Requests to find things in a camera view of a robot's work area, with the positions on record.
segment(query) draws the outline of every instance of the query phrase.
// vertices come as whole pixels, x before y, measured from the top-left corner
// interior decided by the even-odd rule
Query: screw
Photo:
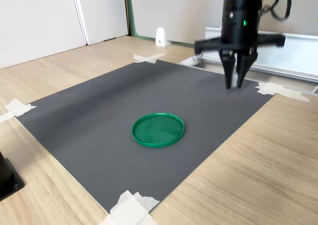
[[[249,54],[253,54],[254,53],[254,47],[251,47],[250,50],[249,50]]]

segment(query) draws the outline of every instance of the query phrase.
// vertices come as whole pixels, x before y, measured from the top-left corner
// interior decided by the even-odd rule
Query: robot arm
[[[257,47],[276,45],[283,47],[285,36],[282,34],[259,34],[259,22],[263,14],[271,12],[277,20],[289,17],[292,0],[287,0],[287,10],[283,18],[274,11],[273,6],[262,8],[263,0],[224,0],[221,37],[197,41],[194,45],[195,54],[202,51],[218,50],[223,64],[226,87],[231,88],[232,74],[237,61],[237,88],[240,88],[244,77],[257,59]]]

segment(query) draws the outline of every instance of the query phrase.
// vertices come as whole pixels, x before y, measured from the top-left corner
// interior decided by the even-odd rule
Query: green lid
[[[184,123],[173,114],[154,113],[138,119],[133,124],[131,133],[145,147],[167,147],[182,138]]]

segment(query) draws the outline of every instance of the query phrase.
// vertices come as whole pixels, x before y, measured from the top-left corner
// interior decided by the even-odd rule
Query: black stand base
[[[7,182],[7,184],[0,188],[0,201],[14,194],[24,187],[24,183],[9,159],[4,159],[9,168],[13,171],[13,177]]]

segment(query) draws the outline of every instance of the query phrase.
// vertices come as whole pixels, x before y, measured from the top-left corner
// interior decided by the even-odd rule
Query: black cable
[[[265,5],[262,9],[262,12],[261,12],[261,15],[267,13],[267,12],[271,12],[272,16],[279,20],[279,21],[284,21],[286,20],[289,15],[290,15],[290,10],[291,10],[291,7],[292,7],[292,0],[287,0],[287,7],[286,7],[286,13],[285,13],[285,16],[284,17],[280,17],[276,14],[276,12],[274,11],[274,7],[277,5],[277,3],[279,2],[279,0],[276,0],[275,3],[270,6],[270,5]]]

